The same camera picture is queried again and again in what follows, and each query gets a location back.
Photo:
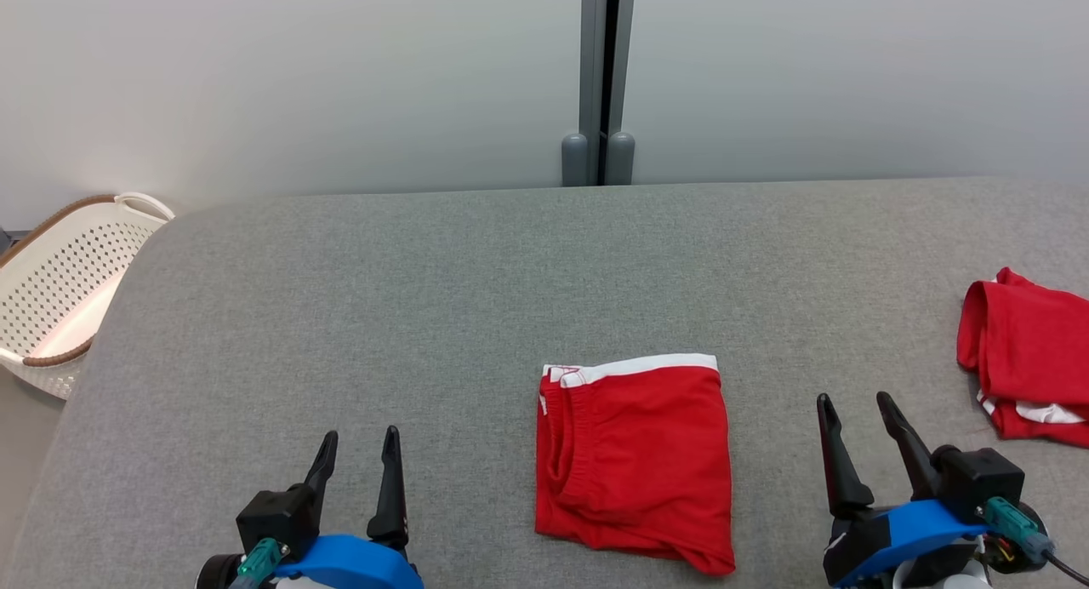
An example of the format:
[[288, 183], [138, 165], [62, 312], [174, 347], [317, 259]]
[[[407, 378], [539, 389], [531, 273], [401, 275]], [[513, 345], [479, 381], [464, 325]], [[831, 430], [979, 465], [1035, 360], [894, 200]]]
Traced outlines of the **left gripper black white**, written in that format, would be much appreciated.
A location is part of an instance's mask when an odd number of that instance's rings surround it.
[[[313, 491], [313, 514], [322, 515], [325, 492], [329, 479], [335, 470], [339, 445], [338, 431], [325, 434], [322, 444], [316, 450], [310, 471], [305, 484]], [[384, 465], [376, 512], [367, 523], [367, 538], [370, 542], [391, 550], [408, 547], [408, 510], [403, 471], [403, 454], [396, 426], [386, 427], [384, 446], [380, 459]], [[237, 578], [242, 554], [218, 554], [203, 563], [197, 574], [195, 589], [229, 589]]]

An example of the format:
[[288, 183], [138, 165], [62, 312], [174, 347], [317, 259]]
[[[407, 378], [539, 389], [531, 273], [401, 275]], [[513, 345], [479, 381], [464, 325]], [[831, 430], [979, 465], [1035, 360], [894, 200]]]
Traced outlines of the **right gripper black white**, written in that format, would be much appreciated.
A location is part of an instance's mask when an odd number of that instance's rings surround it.
[[[901, 412], [888, 392], [874, 396], [888, 435], [898, 446], [904, 468], [909, 476], [911, 500], [938, 498], [940, 476], [931, 465], [930, 449]], [[840, 520], [859, 519], [874, 505], [874, 493], [864, 484], [841, 438], [841, 420], [827, 392], [817, 397], [817, 414], [830, 514]], [[892, 573], [892, 589], [993, 589], [991, 574], [1014, 575], [1047, 567], [1045, 561], [1033, 562], [1021, 547], [1003, 535], [988, 532], [975, 539], [975, 550], [960, 541], [929, 553], [925, 559], [903, 562]]]

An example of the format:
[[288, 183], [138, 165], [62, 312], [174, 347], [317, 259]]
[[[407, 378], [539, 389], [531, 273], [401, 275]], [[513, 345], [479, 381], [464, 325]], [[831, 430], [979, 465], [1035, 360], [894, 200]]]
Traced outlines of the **red white striped T-shirt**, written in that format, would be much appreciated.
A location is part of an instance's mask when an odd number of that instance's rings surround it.
[[1089, 449], [1089, 299], [1011, 268], [966, 291], [956, 361], [1002, 439]]

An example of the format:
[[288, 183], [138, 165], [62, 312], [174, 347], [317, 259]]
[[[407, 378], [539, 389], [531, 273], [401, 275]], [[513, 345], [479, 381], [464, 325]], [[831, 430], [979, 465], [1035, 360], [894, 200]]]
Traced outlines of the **red shorts with white trim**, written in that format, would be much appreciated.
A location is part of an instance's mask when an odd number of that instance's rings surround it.
[[723, 577], [736, 569], [732, 495], [715, 357], [544, 365], [534, 531]]

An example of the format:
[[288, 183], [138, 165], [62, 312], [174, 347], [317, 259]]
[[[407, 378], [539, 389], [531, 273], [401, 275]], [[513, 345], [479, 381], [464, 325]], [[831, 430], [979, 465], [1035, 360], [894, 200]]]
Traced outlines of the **white perforated laundry basket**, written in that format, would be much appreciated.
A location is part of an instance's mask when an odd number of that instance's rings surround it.
[[121, 279], [173, 219], [143, 193], [91, 196], [0, 254], [0, 368], [70, 398]]

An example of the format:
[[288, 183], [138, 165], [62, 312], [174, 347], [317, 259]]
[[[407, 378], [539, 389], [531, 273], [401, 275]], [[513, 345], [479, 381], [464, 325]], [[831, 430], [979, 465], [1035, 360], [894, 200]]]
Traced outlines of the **grey partition post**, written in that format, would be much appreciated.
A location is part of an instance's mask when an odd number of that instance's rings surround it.
[[623, 128], [635, 0], [580, 0], [579, 130], [561, 140], [562, 186], [627, 186], [636, 140]]

